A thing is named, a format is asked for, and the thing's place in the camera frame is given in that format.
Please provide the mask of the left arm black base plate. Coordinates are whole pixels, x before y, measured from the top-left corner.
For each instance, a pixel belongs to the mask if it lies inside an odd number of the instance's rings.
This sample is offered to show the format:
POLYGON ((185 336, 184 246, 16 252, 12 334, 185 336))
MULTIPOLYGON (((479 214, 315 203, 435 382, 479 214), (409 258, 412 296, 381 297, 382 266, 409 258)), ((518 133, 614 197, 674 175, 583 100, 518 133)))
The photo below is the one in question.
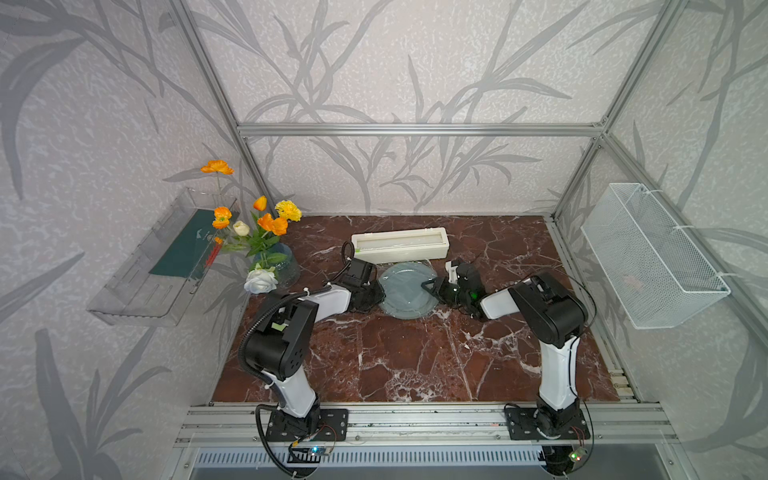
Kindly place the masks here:
POLYGON ((265 435, 270 442, 344 441, 348 424, 347 409, 315 408, 305 418, 278 410, 270 413, 265 435))

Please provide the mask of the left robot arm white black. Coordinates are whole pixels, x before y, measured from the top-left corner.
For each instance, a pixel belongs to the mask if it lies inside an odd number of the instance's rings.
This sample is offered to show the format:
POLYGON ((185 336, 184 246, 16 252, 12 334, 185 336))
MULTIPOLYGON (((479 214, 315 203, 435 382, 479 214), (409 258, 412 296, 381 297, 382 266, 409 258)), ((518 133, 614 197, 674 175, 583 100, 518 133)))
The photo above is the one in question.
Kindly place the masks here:
POLYGON ((277 397, 277 410, 307 420, 319 411, 317 394, 303 368, 316 323, 350 312, 368 312, 385 299, 377 267, 350 258, 322 288, 271 293, 238 347, 241 368, 277 397))

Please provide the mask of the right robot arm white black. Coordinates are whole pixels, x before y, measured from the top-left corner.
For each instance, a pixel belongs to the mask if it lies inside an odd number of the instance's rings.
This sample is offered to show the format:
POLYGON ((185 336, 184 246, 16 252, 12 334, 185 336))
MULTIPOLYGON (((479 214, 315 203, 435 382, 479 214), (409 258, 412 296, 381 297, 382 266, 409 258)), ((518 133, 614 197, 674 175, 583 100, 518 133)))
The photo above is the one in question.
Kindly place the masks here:
POLYGON ((485 290, 477 269, 456 260, 446 264, 447 275, 421 283, 426 293, 478 320, 519 314, 538 340, 541 382, 536 408, 507 414, 510 434, 533 429, 540 438, 558 439, 567 433, 586 436, 576 388, 576 361, 589 312, 571 291, 548 271, 539 271, 494 293, 485 290))

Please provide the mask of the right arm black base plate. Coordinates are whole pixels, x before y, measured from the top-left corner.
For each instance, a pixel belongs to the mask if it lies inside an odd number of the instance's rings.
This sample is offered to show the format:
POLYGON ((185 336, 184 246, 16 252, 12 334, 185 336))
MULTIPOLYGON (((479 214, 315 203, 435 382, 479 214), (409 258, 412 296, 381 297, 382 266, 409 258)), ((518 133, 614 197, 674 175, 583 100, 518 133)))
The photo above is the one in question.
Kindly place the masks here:
POLYGON ((590 423, 580 411, 564 426, 546 432, 542 421, 546 419, 535 407, 506 404, 503 409, 507 431, 511 440, 574 441, 585 442, 592 438, 590 423))

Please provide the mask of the white plastic wrap dispenser box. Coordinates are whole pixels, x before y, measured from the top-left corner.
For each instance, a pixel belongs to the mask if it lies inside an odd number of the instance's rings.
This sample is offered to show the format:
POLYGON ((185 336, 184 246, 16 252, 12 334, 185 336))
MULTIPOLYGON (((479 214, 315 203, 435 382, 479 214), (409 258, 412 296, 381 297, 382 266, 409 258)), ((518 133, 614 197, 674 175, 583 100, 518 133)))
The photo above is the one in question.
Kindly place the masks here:
POLYGON ((450 246, 443 227, 354 234, 351 242, 356 258, 374 264, 444 259, 450 246))

